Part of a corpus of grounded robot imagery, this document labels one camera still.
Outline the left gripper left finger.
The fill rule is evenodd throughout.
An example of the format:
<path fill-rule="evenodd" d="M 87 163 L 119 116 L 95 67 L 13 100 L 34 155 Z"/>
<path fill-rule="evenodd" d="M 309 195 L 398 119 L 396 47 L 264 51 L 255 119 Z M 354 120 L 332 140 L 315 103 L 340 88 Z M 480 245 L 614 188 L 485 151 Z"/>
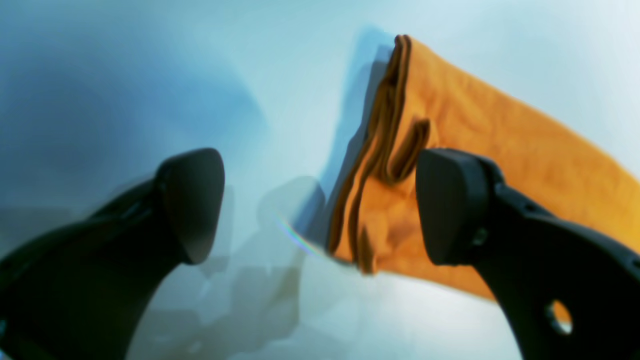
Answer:
<path fill-rule="evenodd" d="M 213 248 L 226 171 L 201 148 L 87 219 L 1 261 L 1 351 L 14 360 L 123 360 L 148 304 L 182 264 Z"/>

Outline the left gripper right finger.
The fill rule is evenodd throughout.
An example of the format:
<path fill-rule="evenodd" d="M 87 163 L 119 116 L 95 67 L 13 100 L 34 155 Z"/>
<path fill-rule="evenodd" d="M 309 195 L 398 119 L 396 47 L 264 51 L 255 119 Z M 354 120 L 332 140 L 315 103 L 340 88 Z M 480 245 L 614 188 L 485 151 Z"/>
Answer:
<path fill-rule="evenodd" d="M 509 187 L 489 158 L 421 150 L 416 198 L 435 265 L 470 265 L 524 360 L 637 360 L 639 255 Z"/>

